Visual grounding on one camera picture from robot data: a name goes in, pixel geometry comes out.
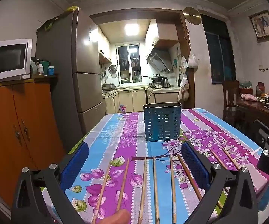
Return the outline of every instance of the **table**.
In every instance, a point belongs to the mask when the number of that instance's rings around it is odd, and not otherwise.
[[[244,119],[252,123],[258,119],[269,127],[269,110],[260,102],[252,102],[244,99],[236,100],[236,109],[244,113]]]
[[[137,223],[142,191],[142,176],[145,156],[156,157],[156,174],[160,223],[171,223],[171,177],[169,155],[179,154],[181,144],[189,138],[190,142],[211,162],[217,160],[209,147],[219,156],[228,169],[236,170],[233,163],[221,150],[223,147],[239,167],[246,166],[252,177],[256,194],[259,195],[269,181],[269,176],[256,169],[262,149],[253,141],[228,125],[223,120],[204,109],[182,110],[180,138],[173,141],[149,142],[145,139],[143,112],[106,115],[83,139],[89,146],[89,157],[83,164],[74,184],[65,194],[79,215],[91,222],[94,208],[104,178],[108,178],[98,213],[100,219],[116,211],[126,162],[129,168],[123,193],[122,209],[131,213],[130,223]],[[176,192],[177,223],[184,223],[199,203],[183,168],[173,156],[174,183]],[[112,166],[105,176],[109,162]],[[44,200],[50,212],[56,217],[53,204],[45,189]],[[220,200],[223,203],[226,192]],[[147,187],[144,204],[143,223],[154,223],[154,183],[152,159],[147,160]]]

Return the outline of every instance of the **wooden chair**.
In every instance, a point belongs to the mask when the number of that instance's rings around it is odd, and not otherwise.
[[[234,102],[234,95],[236,96],[237,99],[237,97],[239,96],[238,88],[239,88],[238,81],[223,82],[223,93],[224,93],[223,120],[226,121],[226,118],[228,118],[230,121],[232,121],[234,126],[236,124],[236,111],[232,111],[232,107],[236,107],[236,102]]]

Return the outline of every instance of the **blue utensil holder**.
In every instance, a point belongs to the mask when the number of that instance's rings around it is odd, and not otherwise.
[[[144,105],[146,140],[175,140],[180,135],[180,103],[155,103]]]

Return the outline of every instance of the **orange cabinet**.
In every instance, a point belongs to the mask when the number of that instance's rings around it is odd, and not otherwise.
[[[0,196],[11,206],[23,167],[44,169],[65,152],[56,127],[49,83],[0,86]]]

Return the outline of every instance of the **picture frame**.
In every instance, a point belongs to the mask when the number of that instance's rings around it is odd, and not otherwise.
[[[269,11],[264,10],[249,16],[257,42],[269,41]]]

